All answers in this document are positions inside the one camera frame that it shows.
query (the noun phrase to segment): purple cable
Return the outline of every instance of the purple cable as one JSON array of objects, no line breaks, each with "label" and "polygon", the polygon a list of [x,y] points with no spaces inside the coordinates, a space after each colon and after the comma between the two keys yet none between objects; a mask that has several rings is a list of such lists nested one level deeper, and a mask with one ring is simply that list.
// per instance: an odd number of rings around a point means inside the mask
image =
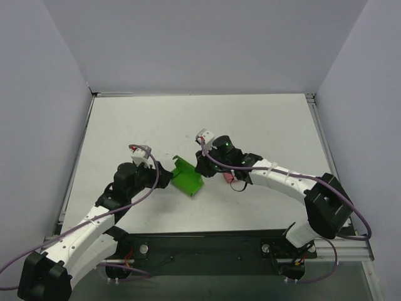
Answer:
[{"label": "purple cable", "polygon": [[[291,279],[288,277],[286,279],[288,279],[291,282],[295,282],[296,284],[311,284],[311,283],[315,283],[320,280],[326,279],[327,277],[330,277],[334,274],[334,272],[336,271],[337,266],[338,266],[338,254],[337,254],[336,247],[330,240],[328,240],[324,237],[321,237],[321,239],[327,241],[330,244],[330,246],[333,248],[333,251],[334,251],[334,265],[333,265],[333,268],[330,270],[330,272],[328,272],[326,275],[323,275],[323,276],[320,276],[320,277],[317,277],[314,279],[298,280],[298,281],[295,281],[294,279]],[[282,273],[283,273],[283,266],[280,267],[280,274],[282,274]]]},{"label": "purple cable", "polygon": [[[122,268],[123,270],[130,270],[131,272],[137,272],[137,273],[141,273],[144,274],[145,276],[139,276],[139,277],[130,277],[130,278],[126,278],[126,279],[118,279],[118,282],[128,282],[128,281],[134,281],[134,280],[142,280],[142,279],[149,279],[150,277],[152,277],[152,275],[149,272],[143,271],[143,270],[139,270],[138,268],[132,268],[132,267],[126,267],[125,265],[114,265],[111,263],[100,263],[98,265],[98,267],[111,267],[111,268]],[[109,278],[104,276],[102,273],[100,273],[100,276],[102,276],[104,279],[108,280]]]},{"label": "purple cable", "polygon": [[[128,208],[131,208],[132,206],[135,206],[136,204],[138,204],[138,203],[142,202],[144,199],[146,199],[156,189],[157,183],[159,182],[159,167],[157,165],[156,158],[146,148],[144,148],[144,147],[142,147],[140,145],[136,145],[136,144],[131,144],[130,147],[131,146],[132,147],[136,147],[138,149],[142,149],[146,154],[149,155],[149,157],[153,160],[154,165],[155,165],[155,169],[156,169],[156,180],[155,180],[155,183],[153,184],[152,188],[150,188],[150,190],[144,196],[142,196],[140,199],[138,199],[137,201],[133,202],[132,204],[126,205],[126,206],[118,208],[116,210],[111,210],[111,211],[109,211],[107,213],[103,213],[103,214],[97,216],[96,218],[84,221],[83,223],[78,224],[77,226],[75,226],[75,227],[65,231],[64,233],[58,235],[56,238],[53,238],[52,240],[45,241],[44,243],[42,243],[42,244],[40,244],[38,246],[35,246],[35,247],[29,249],[28,251],[25,251],[24,253],[22,253],[20,255],[15,256],[12,260],[7,262],[6,264],[4,264],[0,268],[0,274],[2,274],[2,272],[4,272],[5,269],[7,269],[14,262],[16,262],[17,260],[21,259],[22,257],[32,253],[33,251],[35,251],[37,249],[40,249],[40,248],[42,248],[44,246],[50,245],[51,243],[62,239],[64,236],[69,235],[70,233],[72,233],[72,232],[74,232],[74,231],[86,226],[87,224],[91,223],[92,221],[96,221],[96,220],[98,220],[100,218],[104,218],[105,216],[108,216],[108,215],[111,215],[111,214],[115,214],[115,213],[118,213],[120,211],[123,211],[123,210],[126,210]],[[18,289],[18,286],[15,286],[15,287],[0,287],[0,291],[17,290],[17,289]]]},{"label": "purple cable", "polygon": [[225,165],[217,160],[215,160],[211,155],[209,155],[205,149],[205,142],[201,139],[200,147],[202,148],[203,154],[214,164],[217,164],[218,166],[227,168],[227,169],[232,169],[232,170],[237,170],[237,171],[273,171],[277,172],[278,174],[284,174],[284,175],[289,175],[291,177],[296,177],[300,179],[308,179],[315,181],[324,187],[328,188],[331,192],[333,192],[336,196],[340,198],[340,200],[345,203],[348,207],[351,208],[351,210],[359,217],[359,219],[362,221],[362,223],[365,225],[367,229],[367,235],[366,236],[347,236],[347,235],[342,235],[342,234],[337,234],[338,237],[344,238],[346,240],[359,240],[359,241],[367,241],[372,237],[372,229],[368,223],[368,221],[365,219],[365,217],[357,210],[357,208],[346,198],[344,195],[342,195],[341,192],[339,192],[337,189],[329,185],[328,183],[324,182],[323,180],[313,177],[313,176],[306,176],[304,174],[293,174],[290,172],[285,172],[281,171],[279,169],[275,168],[268,168],[268,167],[241,167],[241,166],[230,166],[230,165]]}]

